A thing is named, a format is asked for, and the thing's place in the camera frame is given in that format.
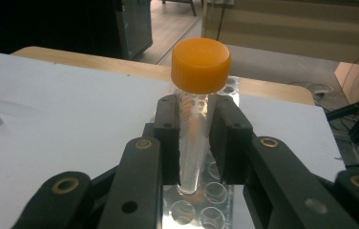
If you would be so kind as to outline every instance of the white tabletop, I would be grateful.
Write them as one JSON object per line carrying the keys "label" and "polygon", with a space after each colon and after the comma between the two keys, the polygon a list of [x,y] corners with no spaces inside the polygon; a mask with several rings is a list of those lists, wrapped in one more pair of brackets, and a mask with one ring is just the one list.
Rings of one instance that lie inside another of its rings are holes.
{"label": "white tabletop", "polygon": [[[94,178],[118,165],[168,88],[164,81],[0,54],[0,228],[13,226],[48,178],[65,171]],[[320,108],[249,95],[241,95],[240,107],[257,135],[284,141],[312,173],[334,180],[344,169]]]}

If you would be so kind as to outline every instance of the orange cap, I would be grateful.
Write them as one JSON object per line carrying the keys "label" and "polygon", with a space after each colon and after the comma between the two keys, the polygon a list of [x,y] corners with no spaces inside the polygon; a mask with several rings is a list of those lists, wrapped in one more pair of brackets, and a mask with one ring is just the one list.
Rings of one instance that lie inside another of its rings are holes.
{"label": "orange cap", "polygon": [[173,49],[171,79],[192,94],[215,93],[226,84],[230,70],[230,51],[208,38],[181,41]]}

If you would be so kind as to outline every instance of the black cabinet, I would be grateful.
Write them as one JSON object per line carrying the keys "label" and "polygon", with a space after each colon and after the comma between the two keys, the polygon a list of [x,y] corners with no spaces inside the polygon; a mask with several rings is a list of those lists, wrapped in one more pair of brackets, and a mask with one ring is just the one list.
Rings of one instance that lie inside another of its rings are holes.
{"label": "black cabinet", "polygon": [[28,46],[132,59],[152,45],[149,0],[1,0],[0,52]]}

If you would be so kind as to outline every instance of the test tube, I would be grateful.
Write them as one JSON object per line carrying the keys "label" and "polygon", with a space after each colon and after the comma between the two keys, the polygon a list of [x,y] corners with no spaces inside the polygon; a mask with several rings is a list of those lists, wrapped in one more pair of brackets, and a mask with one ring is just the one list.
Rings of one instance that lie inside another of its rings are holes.
{"label": "test tube", "polygon": [[179,190],[184,194],[198,189],[216,92],[226,84],[230,59],[224,44],[208,38],[186,39],[173,49],[171,79],[179,88]]}

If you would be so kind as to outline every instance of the floor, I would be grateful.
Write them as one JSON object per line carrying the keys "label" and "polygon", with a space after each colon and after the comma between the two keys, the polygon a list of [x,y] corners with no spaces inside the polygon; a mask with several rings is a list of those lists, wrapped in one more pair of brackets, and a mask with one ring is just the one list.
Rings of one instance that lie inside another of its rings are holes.
{"label": "floor", "polygon": [[[194,1],[194,5],[197,11],[196,17],[192,15],[188,4],[166,2],[163,5],[159,0],[151,1],[154,45],[137,61],[151,63],[147,56],[158,55],[160,58],[155,58],[153,64],[171,66],[171,50],[175,43],[190,37],[201,37],[201,2]],[[173,44],[168,50],[162,51],[156,40],[166,40],[167,34],[178,32],[178,26],[174,26],[176,24],[170,27],[162,24],[164,28],[161,29],[160,22],[166,20],[164,17],[167,14],[176,15],[178,20],[183,20],[184,17],[193,18],[195,22],[183,27],[188,29],[181,31],[180,36],[171,38]],[[232,53],[231,75],[305,87],[312,92],[316,105],[323,107],[325,113],[348,105],[334,75],[339,62],[234,46],[228,46],[228,48]],[[348,116],[330,122],[330,128],[335,133],[342,159],[347,165],[359,164],[359,150],[347,140],[348,129],[356,118],[356,116]]]}

